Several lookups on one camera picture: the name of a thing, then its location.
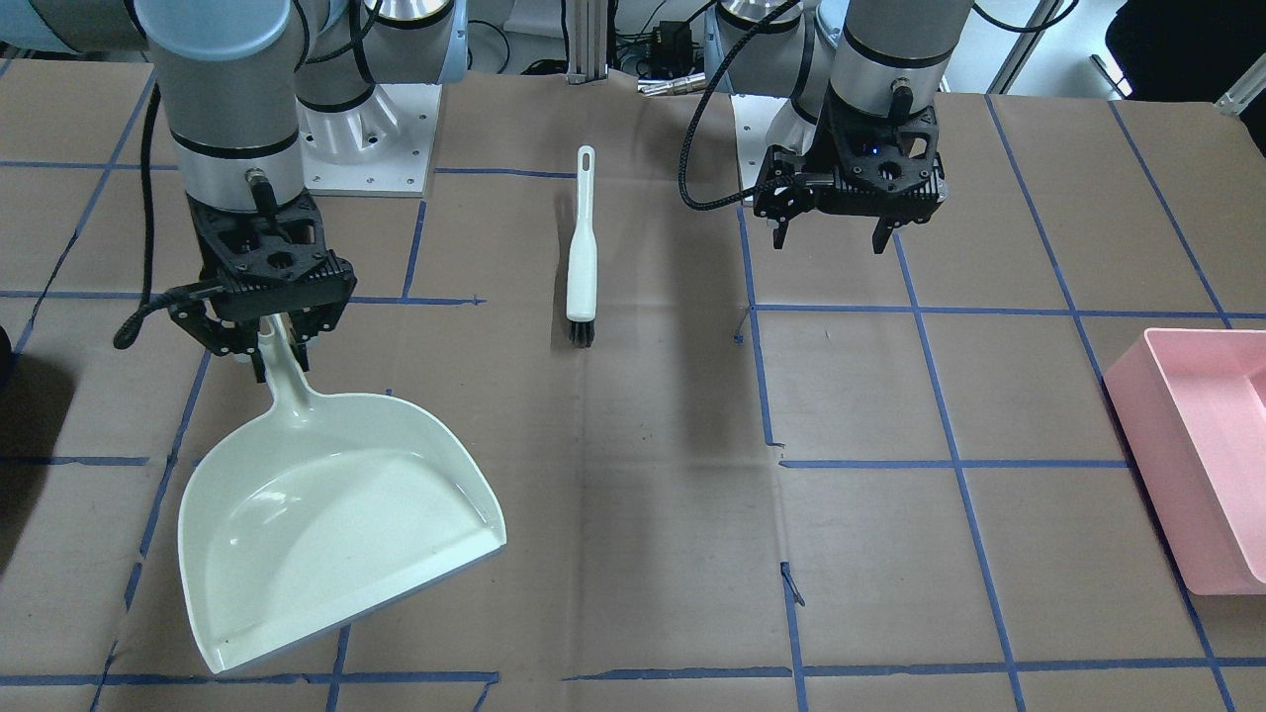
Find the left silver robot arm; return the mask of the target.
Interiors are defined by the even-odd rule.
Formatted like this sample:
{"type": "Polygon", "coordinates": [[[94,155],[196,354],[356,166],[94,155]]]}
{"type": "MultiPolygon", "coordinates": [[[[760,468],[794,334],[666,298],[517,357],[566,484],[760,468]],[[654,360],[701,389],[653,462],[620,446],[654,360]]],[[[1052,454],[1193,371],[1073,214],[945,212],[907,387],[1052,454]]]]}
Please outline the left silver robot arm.
{"type": "Polygon", "coordinates": [[[756,101],[737,128],[742,189],[774,248],[799,215],[874,218],[874,253],[947,196],[936,94],[968,1],[719,1],[705,11],[706,94],[756,101]]]}

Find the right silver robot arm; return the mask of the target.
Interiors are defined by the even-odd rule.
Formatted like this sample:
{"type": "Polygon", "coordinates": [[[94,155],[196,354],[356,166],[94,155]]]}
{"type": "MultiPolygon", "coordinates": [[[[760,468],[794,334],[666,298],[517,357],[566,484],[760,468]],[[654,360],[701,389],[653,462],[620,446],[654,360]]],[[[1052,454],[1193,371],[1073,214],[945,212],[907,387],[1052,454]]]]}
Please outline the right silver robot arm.
{"type": "Polygon", "coordinates": [[[114,346],[130,347],[165,310],[211,353],[262,372],[260,327],[281,314],[304,362],[356,288],[325,245],[304,153],[366,165],[403,148],[406,119],[386,87],[461,80],[467,20],[463,1],[5,1],[5,44],[146,52],[154,66],[141,166],[165,113],[203,270],[154,296],[146,226],[139,303],[114,346]]]}

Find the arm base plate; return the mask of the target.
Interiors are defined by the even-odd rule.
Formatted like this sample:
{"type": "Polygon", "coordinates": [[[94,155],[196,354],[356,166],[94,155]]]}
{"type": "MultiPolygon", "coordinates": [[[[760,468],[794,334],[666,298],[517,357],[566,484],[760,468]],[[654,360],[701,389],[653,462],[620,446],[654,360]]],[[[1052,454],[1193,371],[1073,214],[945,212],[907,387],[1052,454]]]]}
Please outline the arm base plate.
{"type": "Polygon", "coordinates": [[[817,122],[790,98],[756,94],[732,94],[737,162],[741,167],[741,189],[760,182],[761,166],[770,144],[782,144],[798,168],[817,134],[817,122]]]}
{"type": "Polygon", "coordinates": [[[387,84],[349,110],[300,104],[305,188],[320,196],[423,199],[442,91],[430,84],[387,84]]]}

